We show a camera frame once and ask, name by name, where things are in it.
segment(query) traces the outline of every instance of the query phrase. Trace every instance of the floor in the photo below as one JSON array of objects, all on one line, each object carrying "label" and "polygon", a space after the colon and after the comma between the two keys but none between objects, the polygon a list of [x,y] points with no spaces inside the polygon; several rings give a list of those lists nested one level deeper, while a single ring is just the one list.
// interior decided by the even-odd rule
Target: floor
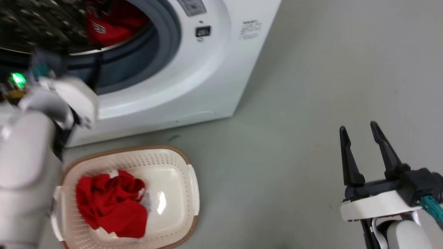
[{"label": "floor", "polygon": [[[338,129],[347,127],[367,181],[384,171],[371,120],[412,168],[443,173],[441,9],[439,0],[283,0],[234,117],[69,149],[66,161],[137,145],[182,149],[201,209],[180,248],[365,248],[360,224],[340,216]],[[41,248],[59,248],[49,227]]]}]

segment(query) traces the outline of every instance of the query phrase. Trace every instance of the robotic hand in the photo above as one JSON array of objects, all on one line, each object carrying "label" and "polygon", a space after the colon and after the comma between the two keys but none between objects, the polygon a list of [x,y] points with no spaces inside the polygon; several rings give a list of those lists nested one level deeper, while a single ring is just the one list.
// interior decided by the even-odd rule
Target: robotic hand
[{"label": "robotic hand", "polygon": [[360,221],[368,249],[431,249],[417,210],[425,209],[443,229],[443,177],[402,163],[378,124],[374,140],[385,163],[385,179],[366,183],[352,155],[348,133],[340,128],[343,179],[347,186],[340,211],[345,221]]},{"label": "robotic hand", "polygon": [[3,97],[18,109],[0,133],[0,248],[35,249],[52,207],[63,148],[75,126],[95,123],[98,97],[78,78],[41,75],[8,93]]}]

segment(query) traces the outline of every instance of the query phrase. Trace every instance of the white washing machine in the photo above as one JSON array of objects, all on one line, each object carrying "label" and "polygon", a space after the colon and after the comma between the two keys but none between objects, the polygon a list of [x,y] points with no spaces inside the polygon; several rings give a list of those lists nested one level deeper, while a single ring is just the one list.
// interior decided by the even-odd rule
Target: white washing machine
[{"label": "white washing machine", "polygon": [[[280,0],[129,0],[153,28],[103,52],[100,121],[71,146],[230,117],[246,87]],[[96,51],[74,54],[84,78]],[[3,54],[2,70],[25,67]],[[14,112],[0,107],[0,123]]]}]

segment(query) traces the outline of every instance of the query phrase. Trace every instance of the red cloth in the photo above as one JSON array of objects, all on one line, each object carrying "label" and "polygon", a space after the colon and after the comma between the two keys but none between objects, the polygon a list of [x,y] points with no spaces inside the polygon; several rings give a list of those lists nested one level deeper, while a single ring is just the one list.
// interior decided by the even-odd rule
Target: red cloth
[{"label": "red cloth", "polygon": [[126,0],[112,1],[102,12],[97,0],[86,0],[86,33],[90,41],[104,47],[123,42],[141,30],[149,18]]},{"label": "red cloth", "polygon": [[78,211],[92,229],[102,227],[119,237],[143,237],[148,213],[137,197],[145,184],[125,171],[118,173],[114,178],[108,174],[82,177],[76,187]]}]

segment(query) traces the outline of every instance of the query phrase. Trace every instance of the laundry basket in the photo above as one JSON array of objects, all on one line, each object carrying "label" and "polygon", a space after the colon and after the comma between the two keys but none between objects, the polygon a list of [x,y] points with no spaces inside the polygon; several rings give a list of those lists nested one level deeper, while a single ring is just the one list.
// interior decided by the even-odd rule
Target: laundry basket
[{"label": "laundry basket", "polygon": [[[75,188],[83,176],[124,170],[146,184],[148,222],[140,239],[93,230],[77,209]],[[197,178],[188,158],[170,146],[127,148],[104,152],[72,163],[54,194],[51,223],[69,249],[174,248],[193,233],[200,207]]]}]

